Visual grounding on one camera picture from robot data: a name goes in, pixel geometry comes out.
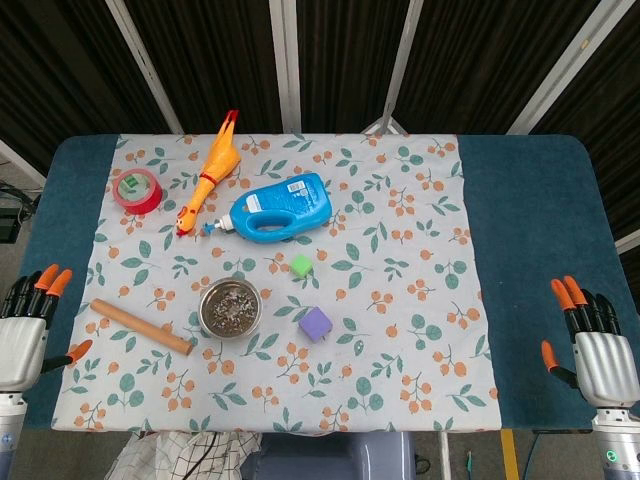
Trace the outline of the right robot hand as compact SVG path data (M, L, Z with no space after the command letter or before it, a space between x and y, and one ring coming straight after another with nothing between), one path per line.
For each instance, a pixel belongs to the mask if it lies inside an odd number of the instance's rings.
M563 312L576 370L561 366L548 340L541 356L549 374L578 389L595 408L629 409L640 402L640 379L628 339L613 304L569 276L553 279L551 290Z

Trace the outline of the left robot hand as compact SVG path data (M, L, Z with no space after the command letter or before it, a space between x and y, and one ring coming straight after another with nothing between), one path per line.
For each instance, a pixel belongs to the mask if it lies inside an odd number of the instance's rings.
M18 278L0 302L0 395L30 389L39 377L80 360L91 348L86 340L68 353L44 357L55 311L72 271L56 264Z

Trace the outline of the wooden stick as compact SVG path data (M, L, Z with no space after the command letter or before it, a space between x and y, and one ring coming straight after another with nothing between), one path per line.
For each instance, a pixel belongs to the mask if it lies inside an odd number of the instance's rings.
M122 310L102 299L96 298L90 302L90 308L98 314L114 320L144 337L161 344L182 355L188 356L193 350L193 344L181 337L163 330L125 310Z

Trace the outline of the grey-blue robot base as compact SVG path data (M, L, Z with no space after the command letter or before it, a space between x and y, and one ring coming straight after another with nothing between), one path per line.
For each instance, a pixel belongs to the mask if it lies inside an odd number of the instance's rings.
M243 480L415 480L409 433L269 433L241 466Z

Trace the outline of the metal bowl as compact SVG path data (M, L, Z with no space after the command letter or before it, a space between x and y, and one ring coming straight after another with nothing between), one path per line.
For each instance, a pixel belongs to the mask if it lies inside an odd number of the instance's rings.
M200 296L198 319L210 336L231 340L246 337L259 325L262 300L247 280L226 277L207 287Z

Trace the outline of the black box device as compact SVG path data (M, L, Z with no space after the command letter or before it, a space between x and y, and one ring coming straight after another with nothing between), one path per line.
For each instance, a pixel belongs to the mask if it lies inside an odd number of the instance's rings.
M14 244L20 229L20 210L0 207L0 244Z

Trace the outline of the dark teal table cover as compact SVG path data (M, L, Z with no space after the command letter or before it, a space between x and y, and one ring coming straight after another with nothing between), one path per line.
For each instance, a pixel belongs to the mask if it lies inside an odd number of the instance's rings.
M109 171L124 136L73 137L55 153L23 263L28 272L51 263L73 272L49 336L50 355L77 345L71 334L84 292L81 277L103 196L113 196L117 177ZM540 344L550 340L560 360L572 364L550 287L555 278L573 276L609 297L621 316L632 308L587 152L569 136L454 137L501 417L494 429L586 427L594 409L546 372ZM67 367L27 393L29 427L54 428Z

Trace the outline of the white checkered cloth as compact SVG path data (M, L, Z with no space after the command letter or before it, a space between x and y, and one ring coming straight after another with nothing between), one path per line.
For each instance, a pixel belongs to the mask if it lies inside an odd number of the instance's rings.
M241 480L241 467L261 440L245 432L134 434L104 480Z

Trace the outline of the red tape roll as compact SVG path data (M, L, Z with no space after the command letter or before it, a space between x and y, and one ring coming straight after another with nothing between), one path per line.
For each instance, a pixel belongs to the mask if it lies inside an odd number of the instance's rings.
M113 182L115 202L125 211L141 215L154 210L162 200L162 188L155 176L145 169L122 172Z

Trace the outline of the floral print tablecloth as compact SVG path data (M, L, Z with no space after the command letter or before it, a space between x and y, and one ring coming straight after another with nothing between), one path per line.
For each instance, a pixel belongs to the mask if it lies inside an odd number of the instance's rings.
M488 324L452 135L239 135L237 168L207 198L212 222L252 189L298 174L323 179L320 228L259 245L234 232L175 233L209 135L121 137L109 175L153 173L163 197L145 215L105 193L65 369L58 430L324 433L494 429L501 423ZM290 269L303 254L305 278ZM259 292L248 336L200 326L201 293L226 277ZM193 344L182 355L90 308L102 299ZM298 321L319 307L332 330L313 343Z

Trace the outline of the purple foam cube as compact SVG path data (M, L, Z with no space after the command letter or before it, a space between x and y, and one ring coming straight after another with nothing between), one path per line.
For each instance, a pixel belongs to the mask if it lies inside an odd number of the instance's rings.
M331 320L319 307L309 310L298 321L298 325L313 343L323 339L333 328Z

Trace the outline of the blue detergent bottle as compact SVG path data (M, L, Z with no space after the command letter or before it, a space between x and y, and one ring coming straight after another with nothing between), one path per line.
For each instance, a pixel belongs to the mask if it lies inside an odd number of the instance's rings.
M205 223L202 230L206 235L235 231L249 241L268 244L318 228L331 216L324 181L308 173L244 193L227 214Z

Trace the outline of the white stand pole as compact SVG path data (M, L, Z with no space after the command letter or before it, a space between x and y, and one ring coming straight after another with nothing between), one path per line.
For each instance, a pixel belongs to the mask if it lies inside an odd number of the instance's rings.
M423 5L424 0L409 1L382 115L366 127L362 134L407 135L406 129L393 118L393 113L396 109Z

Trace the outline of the white slanted frame pole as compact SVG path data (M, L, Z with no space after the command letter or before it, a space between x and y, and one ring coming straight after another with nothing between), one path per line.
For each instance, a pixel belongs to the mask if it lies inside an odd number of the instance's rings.
M638 0L600 0L507 130L528 135Z
M182 135L184 129L171 104L162 81L156 71L142 37L135 25L124 0L104 0L116 23L147 87L155 100L169 130L174 135Z

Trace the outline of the white double frame post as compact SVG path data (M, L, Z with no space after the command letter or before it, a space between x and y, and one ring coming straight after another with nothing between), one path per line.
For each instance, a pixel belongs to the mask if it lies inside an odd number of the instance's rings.
M278 95L284 133L302 132L296 0L269 0Z

